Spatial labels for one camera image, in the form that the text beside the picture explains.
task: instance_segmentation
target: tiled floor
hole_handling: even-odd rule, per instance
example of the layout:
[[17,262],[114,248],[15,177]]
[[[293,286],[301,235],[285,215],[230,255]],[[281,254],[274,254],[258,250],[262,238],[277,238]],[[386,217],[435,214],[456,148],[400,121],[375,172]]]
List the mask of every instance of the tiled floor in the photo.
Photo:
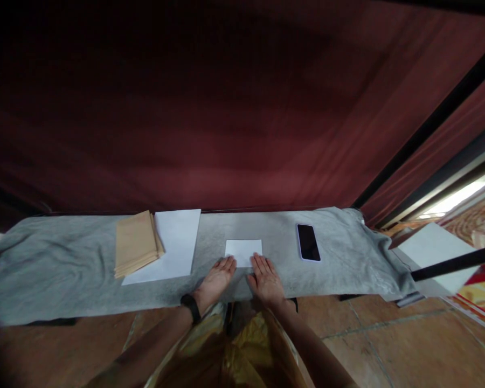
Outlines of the tiled floor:
[[[0,329],[4,386],[80,386],[168,312]],[[304,297],[299,313],[361,387],[485,387],[485,328],[441,300],[398,309],[378,296]]]

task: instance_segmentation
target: right hand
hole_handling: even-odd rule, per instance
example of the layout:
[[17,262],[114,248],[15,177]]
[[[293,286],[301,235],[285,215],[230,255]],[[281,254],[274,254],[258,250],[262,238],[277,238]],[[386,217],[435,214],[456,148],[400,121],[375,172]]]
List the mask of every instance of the right hand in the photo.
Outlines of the right hand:
[[286,301],[284,287],[271,260],[254,253],[250,258],[254,275],[248,275],[248,282],[262,304],[270,309]]

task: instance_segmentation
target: black phone screen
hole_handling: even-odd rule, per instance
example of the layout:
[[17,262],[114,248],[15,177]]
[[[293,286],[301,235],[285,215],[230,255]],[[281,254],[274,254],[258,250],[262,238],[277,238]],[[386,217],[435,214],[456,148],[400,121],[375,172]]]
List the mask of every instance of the black phone screen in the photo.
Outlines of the black phone screen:
[[320,261],[320,252],[314,236],[314,229],[309,225],[297,225],[300,253],[304,260]]

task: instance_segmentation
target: black watch strap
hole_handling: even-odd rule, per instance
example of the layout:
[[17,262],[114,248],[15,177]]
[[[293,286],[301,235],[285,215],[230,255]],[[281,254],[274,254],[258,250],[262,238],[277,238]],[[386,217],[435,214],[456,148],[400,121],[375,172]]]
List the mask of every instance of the black watch strap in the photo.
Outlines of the black watch strap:
[[187,307],[192,313],[192,325],[195,326],[201,321],[201,314],[199,313],[198,304],[196,299],[190,294],[185,294],[179,301],[182,306]]

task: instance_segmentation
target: dark red curtain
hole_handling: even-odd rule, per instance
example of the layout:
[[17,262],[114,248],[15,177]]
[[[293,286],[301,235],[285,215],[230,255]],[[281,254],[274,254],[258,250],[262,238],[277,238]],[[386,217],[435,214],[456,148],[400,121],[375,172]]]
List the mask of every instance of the dark red curtain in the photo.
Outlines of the dark red curtain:
[[369,226],[390,214],[414,190],[485,130],[485,81],[361,208]]
[[30,4],[0,46],[0,187],[74,213],[351,205],[485,18],[328,3]]

